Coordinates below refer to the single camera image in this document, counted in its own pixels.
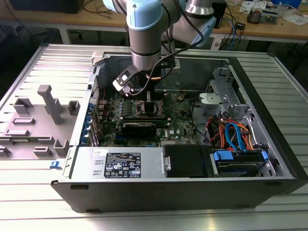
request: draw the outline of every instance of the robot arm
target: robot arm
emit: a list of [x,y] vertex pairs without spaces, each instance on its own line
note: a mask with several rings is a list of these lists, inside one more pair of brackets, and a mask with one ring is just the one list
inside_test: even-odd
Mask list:
[[144,85],[145,90],[152,77],[157,79],[161,76],[160,64],[164,59],[161,56],[161,43],[167,39],[166,31],[170,39],[188,44],[199,42],[198,46],[203,46],[216,23],[212,1],[103,0],[108,9],[127,15],[129,29],[133,65],[116,78],[113,82],[115,88],[126,96],[136,95],[129,81],[131,78],[137,77],[138,84]]

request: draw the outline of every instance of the electronic circuit board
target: electronic circuit board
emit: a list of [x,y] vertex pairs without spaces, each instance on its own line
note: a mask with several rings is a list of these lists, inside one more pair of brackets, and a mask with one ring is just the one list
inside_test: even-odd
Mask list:
[[[197,136],[189,118],[190,99],[180,93],[171,93],[155,101],[155,115],[143,113],[144,101],[125,99],[115,94],[100,107],[100,123],[104,147],[161,147],[164,144],[197,144]],[[153,137],[125,137],[123,125],[153,124]]]

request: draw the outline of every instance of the motherboard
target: motherboard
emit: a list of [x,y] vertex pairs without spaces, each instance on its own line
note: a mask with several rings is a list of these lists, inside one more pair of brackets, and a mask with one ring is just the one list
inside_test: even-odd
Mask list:
[[100,146],[162,147],[165,144],[197,144],[190,122],[191,99],[183,92],[164,93],[146,103],[115,93],[100,101]]

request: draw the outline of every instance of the metal work surface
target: metal work surface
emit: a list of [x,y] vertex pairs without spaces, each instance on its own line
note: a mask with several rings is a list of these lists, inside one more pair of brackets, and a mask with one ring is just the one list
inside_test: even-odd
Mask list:
[[[14,113],[10,104],[17,96],[31,98],[31,93],[36,92],[42,82],[52,86],[54,97],[63,104],[81,100],[92,73],[92,53],[104,49],[128,52],[127,48],[98,46],[50,45],[40,48],[10,88],[10,93],[0,102],[0,131],[4,132],[9,116]],[[279,61],[265,53],[187,51],[186,54],[236,57],[308,172],[307,93]],[[256,209],[80,214],[72,211],[51,188],[50,181],[61,172],[50,170],[50,164],[51,160],[0,161],[1,230],[30,226],[35,230],[54,230],[54,225],[89,231],[308,230],[308,186],[291,195],[275,196]]]

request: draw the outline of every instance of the power supply label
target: power supply label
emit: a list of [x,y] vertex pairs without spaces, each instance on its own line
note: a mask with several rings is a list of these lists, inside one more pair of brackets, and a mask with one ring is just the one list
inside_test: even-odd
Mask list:
[[107,153],[106,178],[140,178],[141,153]]

